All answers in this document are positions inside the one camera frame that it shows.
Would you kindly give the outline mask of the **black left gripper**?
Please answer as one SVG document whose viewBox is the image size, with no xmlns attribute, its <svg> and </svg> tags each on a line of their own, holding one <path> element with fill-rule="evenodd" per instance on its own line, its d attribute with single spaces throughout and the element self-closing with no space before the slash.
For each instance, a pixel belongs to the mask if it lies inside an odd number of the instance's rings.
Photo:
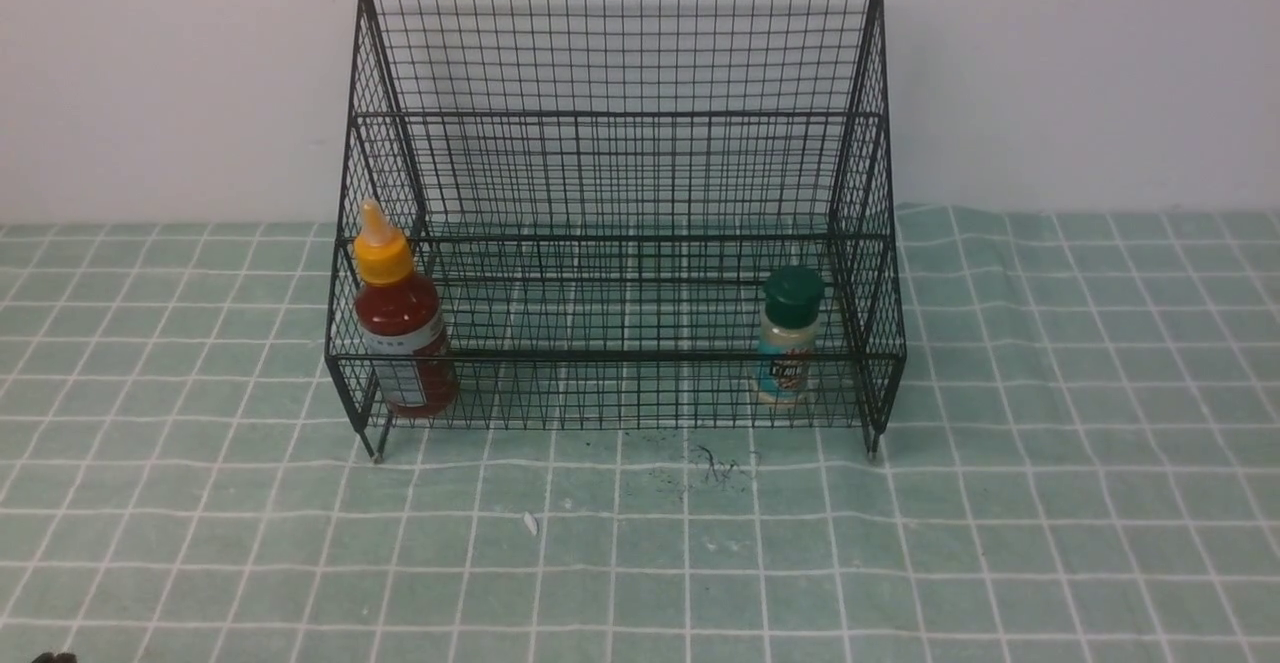
<svg viewBox="0 0 1280 663">
<path fill-rule="evenodd" d="M 78 657 L 70 651 L 44 651 L 31 663 L 78 663 Z"/>
</svg>

